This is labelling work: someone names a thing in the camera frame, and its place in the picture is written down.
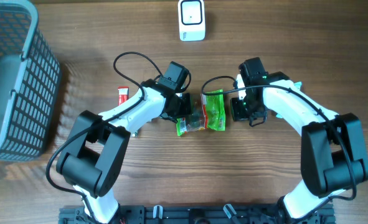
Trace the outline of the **green snack bag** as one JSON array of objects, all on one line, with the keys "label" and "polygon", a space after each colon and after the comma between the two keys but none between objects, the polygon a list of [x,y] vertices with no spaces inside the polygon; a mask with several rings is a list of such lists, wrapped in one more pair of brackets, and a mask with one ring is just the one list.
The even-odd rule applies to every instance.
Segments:
[{"label": "green snack bag", "polygon": [[204,129],[225,130],[226,115],[223,95],[197,94],[191,95],[189,99],[191,112],[177,120],[178,136]]}]

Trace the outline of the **red candy bar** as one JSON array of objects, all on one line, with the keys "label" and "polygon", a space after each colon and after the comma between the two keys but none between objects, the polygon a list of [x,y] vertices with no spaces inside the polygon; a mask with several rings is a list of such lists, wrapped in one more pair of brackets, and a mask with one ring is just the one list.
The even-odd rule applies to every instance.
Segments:
[{"label": "red candy bar", "polygon": [[118,106],[123,104],[129,99],[129,87],[119,86],[118,87]]}]

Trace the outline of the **dark green gum pack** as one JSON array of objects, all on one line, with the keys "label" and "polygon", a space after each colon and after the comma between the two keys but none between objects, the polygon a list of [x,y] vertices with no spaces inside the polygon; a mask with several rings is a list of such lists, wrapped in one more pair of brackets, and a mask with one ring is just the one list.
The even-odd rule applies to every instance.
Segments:
[{"label": "dark green gum pack", "polygon": [[135,138],[135,137],[138,136],[138,133],[137,132],[134,132],[131,136]]}]

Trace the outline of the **light blue tissue pack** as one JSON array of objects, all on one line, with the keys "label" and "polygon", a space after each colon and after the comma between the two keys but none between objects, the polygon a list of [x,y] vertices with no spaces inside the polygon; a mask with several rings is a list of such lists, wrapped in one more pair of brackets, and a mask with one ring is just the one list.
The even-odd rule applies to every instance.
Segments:
[{"label": "light blue tissue pack", "polygon": [[[302,86],[303,86],[303,82],[296,82],[296,83],[294,83],[294,86],[298,89],[298,90],[301,90],[302,89]],[[275,115],[277,118],[280,118],[280,119],[282,119],[283,117],[282,117],[282,115],[280,115],[280,114],[276,114]]]}]

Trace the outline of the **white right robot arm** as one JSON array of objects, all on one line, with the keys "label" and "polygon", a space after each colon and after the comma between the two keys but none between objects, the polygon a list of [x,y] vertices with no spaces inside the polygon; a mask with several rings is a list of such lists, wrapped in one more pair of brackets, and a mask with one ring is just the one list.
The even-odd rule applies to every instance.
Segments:
[{"label": "white right robot arm", "polygon": [[280,115],[301,136],[301,182],[276,205],[280,223],[300,223],[311,218],[333,199],[344,199],[368,180],[368,155],[361,121],[352,114],[338,114],[306,96],[282,72],[268,73],[255,57],[238,67],[231,99],[234,121],[251,127],[263,124],[267,112]]}]

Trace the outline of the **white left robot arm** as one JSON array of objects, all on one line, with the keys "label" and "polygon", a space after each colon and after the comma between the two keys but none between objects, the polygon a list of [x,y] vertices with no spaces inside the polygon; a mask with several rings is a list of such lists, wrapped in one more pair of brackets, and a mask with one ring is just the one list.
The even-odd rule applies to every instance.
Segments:
[{"label": "white left robot arm", "polygon": [[99,114],[88,110],[76,119],[67,141],[58,149],[56,171],[81,196],[85,219],[112,223],[120,204],[113,194],[131,134],[154,118],[177,120],[190,112],[186,84],[149,79],[121,105]]}]

